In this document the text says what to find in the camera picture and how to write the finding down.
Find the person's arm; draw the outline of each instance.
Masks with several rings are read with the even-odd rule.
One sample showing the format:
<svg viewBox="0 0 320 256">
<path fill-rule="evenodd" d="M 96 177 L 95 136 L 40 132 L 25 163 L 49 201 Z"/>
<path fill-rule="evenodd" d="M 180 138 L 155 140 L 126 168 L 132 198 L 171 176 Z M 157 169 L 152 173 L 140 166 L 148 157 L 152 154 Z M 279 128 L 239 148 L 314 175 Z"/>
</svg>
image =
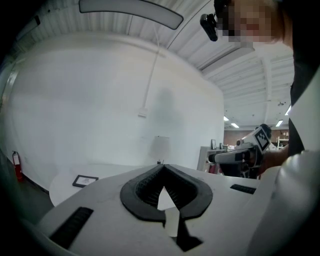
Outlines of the person's arm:
<svg viewBox="0 0 320 256">
<path fill-rule="evenodd" d="M 282 164 L 289 157 L 289 145 L 285 146 L 279 151 L 267 151 L 263 155 L 262 165 L 259 168 L 258 175 L 263 174 L 267 169 L 275 166 L 282 166 Z"/>
</svg>

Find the brown wall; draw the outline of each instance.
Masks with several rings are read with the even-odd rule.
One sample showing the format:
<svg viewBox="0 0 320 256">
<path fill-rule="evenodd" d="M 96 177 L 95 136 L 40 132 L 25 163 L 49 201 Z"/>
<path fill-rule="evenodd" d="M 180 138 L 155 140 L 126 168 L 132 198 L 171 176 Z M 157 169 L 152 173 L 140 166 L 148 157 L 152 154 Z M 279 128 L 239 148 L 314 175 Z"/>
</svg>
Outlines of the brown wall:
<svg viewBox="0 0 320 256">
<path fill-rule="evenodd" d="M 244 136 L 248 135 L 251 130 L 225 130 L 224 131 L 224 145 L 236 145 L 237 140 L 242 139 Z M 289 130 L 273 130 L 271 133 L 271 142 L 276 143 L 277 138 L 287 139 L 288 137 L 283 135 L 283 133 L 288 133 Z"/>
</svg>

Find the framed photo on shelf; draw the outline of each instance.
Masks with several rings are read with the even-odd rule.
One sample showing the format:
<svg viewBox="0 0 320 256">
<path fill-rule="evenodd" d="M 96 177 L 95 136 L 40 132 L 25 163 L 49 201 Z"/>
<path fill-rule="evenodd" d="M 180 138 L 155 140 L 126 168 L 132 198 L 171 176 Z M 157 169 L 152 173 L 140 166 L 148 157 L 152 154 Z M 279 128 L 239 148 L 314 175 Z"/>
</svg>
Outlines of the framed photo on shelf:
<svg viewBox="0 0 320 256">
<path fill-rule="evenodd" d="M 216 140 L 215 139 L 211 140 L 211 149 L 212 150 L 216 150 L 217 149 L 217 145 L 216 145 Z"/>
<path fill-rule="evenodd" d="M 91 176 L 84 176 L 84 175 L 78 175 L 74 182 L 72 183 L 72 186 L 84 188 L 85 186 L 99 180 L 98 177 L 91 177 Z"/>
</svg>

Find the round table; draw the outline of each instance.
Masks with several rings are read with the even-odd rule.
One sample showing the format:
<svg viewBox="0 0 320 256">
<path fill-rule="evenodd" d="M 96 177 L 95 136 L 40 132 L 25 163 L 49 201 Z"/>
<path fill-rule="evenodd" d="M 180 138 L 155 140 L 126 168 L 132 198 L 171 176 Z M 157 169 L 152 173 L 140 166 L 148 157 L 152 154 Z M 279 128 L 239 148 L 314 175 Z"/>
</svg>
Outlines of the round table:
<svg viewBox="0 0 320 256">
<path fill-rule="evenodd" d="M 72 167 L 69 171 L 61 171 L 50 184 L 49 195 L 51 202 L 54 206 L 57 206 L 80 191 L 81 187 L 72 185 L 78 175 L 98 177 L 100 180 L 142 167 L 117 164 L 88 164 Z"/>
</svg>

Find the fire extinguisher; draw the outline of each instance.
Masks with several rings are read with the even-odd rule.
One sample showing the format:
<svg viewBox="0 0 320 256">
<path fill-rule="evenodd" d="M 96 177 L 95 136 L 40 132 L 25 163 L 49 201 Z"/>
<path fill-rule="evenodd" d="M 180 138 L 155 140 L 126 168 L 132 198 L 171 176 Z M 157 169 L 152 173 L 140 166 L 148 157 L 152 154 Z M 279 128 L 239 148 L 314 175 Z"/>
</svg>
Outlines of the fire extinguisher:
<svg viewBox="0 0 320 256">
<path fill-rule="evenodd" d="M 20 157 L 19 157 L 18 152 L 13 151 L 12 158 L 13 158 L 13 165 L 14 165 L 14 169 L 15 169 L 16 178 L 17 178 L 18 182 L 22 182 L 24 180 L 24 177 L 22 176 Z"/>
</svg>

